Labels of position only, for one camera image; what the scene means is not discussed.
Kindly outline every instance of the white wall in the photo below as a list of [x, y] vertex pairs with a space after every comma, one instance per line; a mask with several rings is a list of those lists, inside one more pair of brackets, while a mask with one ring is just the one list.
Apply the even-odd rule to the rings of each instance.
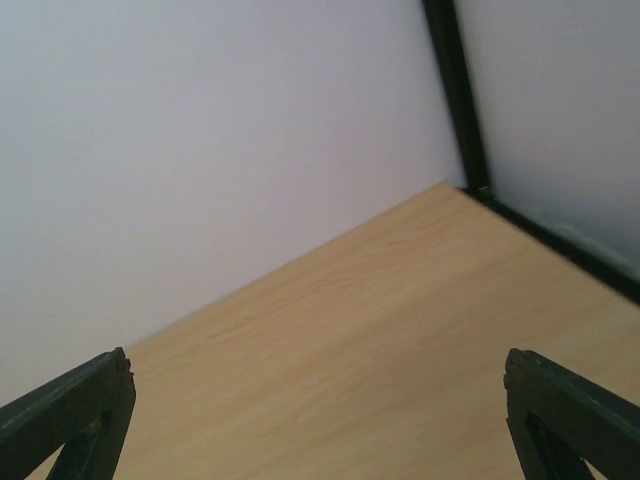
[[498, 193], [640, 278], [640, 2], [458, 7]]
[[0, 57], [0, 404], [460, 179], [417, 0], [7, 0]]

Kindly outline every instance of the light wood surface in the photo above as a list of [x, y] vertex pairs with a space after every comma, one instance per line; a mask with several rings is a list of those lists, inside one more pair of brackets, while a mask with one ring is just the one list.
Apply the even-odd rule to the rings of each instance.
[[640, 403], [639, 345], [638, 309], [440, 185], [131, 349], [116, 478], [522, 478], [509, 348]]

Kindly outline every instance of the black metal frame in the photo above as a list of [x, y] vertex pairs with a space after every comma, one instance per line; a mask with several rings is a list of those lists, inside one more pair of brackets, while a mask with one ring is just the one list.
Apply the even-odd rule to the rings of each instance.
[[26, 478], [64, 445], [48, 480], [108, 480], [136, 392], [122, 348], [103, 353], [0, 409], [0, 477]]
[[511, 350], [507, 424], [527, 480], [640, 478], [640, 408], [531, 351]]
[[640, 305], [640, 282], [516, 212], [496, 197], [473, 97], [455, 0], [422, 0], [422, 5], [467, 180], [465, 193]]

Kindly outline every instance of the black vertical post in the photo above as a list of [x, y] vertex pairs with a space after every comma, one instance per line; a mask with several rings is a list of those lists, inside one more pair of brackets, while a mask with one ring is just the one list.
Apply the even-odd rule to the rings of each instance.
[[492, 198], [491, 178], [454, 0], [422, 0], [467, 179], [467, 193]]

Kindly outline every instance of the wooden table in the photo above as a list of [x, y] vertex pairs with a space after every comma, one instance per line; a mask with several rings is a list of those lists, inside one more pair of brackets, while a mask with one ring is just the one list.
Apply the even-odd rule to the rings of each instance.
[[116, 478], [522, 478], [509, 348], [640, 403], [639, 346], [636, 307], [439, 185], [131, 349]]

